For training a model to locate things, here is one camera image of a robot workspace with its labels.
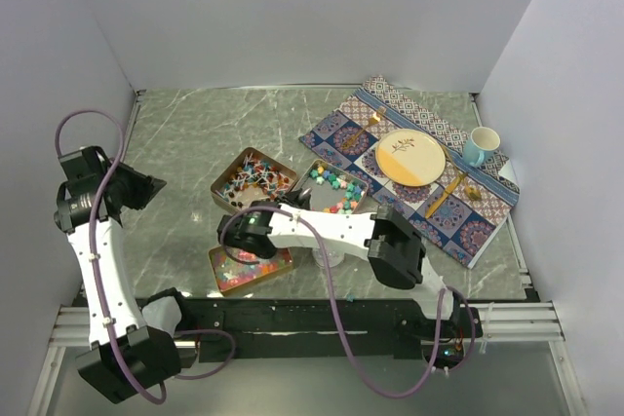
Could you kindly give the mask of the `metal candy scoop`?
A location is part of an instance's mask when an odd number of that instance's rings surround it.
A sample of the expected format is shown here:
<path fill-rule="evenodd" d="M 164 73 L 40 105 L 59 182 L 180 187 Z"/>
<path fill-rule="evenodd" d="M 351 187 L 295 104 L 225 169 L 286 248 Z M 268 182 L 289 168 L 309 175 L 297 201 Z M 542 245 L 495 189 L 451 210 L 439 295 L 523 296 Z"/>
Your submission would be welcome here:
<path fill-rule="evenodd" d="M 286 195 L 287 204 L 300 209 L 311 209 L 311 189 L 299 188 L 291 190 Z"/>

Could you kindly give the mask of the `clear jar lid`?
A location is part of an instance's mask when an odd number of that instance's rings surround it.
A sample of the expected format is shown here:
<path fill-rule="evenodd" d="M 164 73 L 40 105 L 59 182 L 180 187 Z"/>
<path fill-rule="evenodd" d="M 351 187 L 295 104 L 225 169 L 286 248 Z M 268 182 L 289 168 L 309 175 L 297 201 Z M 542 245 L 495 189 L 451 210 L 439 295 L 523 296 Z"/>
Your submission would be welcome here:
<path fill-rule="evenodd" d="M 326 254 L 323 254 L 320 248 L 312 249 L 312 256 L 314 258 L 315 263 L 320 267 L 325 267 L 325 260 L 328 260 L 328 265 L 330 268 L 334 268 L 338 266 L 340 263 L 344 261 L 345 254 L 335 250 L 327 250 Z"/>

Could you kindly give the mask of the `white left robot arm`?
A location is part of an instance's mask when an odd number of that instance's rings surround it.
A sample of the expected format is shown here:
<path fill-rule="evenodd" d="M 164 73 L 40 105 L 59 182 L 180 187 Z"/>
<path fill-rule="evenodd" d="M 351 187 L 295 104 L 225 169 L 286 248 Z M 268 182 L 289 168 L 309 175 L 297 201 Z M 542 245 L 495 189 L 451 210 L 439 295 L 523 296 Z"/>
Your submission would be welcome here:
<path fill-rule="evenodd" d="M 112 162 L 98 146 L 58 161 L 66 180 L 58 189 L 54 220 L 79 262 L 90 314 L 90 349 L 77 358 L 78 372 L 120 403 L 180 372 L 175 340 L 194 326 L 174 288 L 139 307 L 125 269 L 121 212 L 145 208 L 166 183 Z"/>

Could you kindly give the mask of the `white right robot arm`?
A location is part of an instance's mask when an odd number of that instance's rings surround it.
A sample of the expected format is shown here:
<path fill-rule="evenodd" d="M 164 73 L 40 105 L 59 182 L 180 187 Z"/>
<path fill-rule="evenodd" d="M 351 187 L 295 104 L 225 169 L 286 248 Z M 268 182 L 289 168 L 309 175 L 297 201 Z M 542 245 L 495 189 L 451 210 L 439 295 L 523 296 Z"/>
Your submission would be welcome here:
<path fill-rule="evenodd" d="M 408 292 L 434 334 L 449 336 L 461 324 L 460 304 L 431 264 L 419 232 L 391 206 L 339 214 L 254 202 L 223 216 L 217 236 L 222 246 L 259 258 L 292 247 L 357 257 L 370 264 L 379 283 Z"/>

